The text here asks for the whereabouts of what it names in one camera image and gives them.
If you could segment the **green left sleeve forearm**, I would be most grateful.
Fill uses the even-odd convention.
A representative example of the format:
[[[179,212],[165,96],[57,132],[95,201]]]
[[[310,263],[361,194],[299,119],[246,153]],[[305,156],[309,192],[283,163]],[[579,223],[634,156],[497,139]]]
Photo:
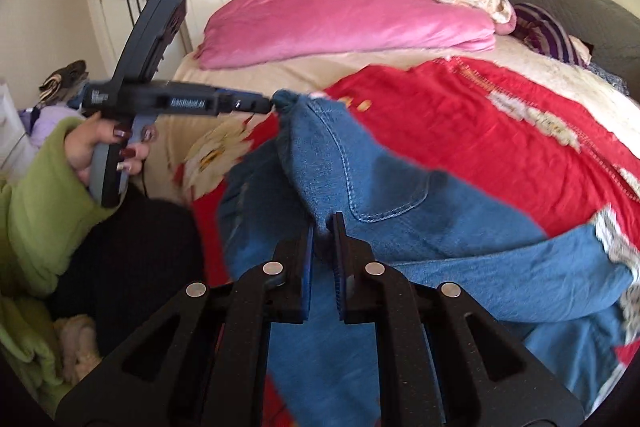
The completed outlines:
[[[78,173],[93,147],[118,141],[113,121],[63,119],[21,180],[1,182],[1,294],[44,296],[55,290],[70,256],[113,210],[101,206]]]

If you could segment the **left hand red nails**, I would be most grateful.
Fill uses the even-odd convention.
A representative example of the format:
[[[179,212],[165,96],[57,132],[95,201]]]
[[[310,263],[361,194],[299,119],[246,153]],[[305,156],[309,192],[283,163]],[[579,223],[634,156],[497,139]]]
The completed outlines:
[[[150,144],[156,138],[156,130],[151,127],[148,135],[141,141],[127,145],[120,151],[118,168],[135,176],[142,170],[143,161],[148,158]],[[114,120],[104,119],[100,113],[95,113],[78,127],[72,130],[64,139],[64,152],[70,167],[77,178],[85,185],[89,185],[93,153],[100,144],[122,144],[130,138],[130,131]]]

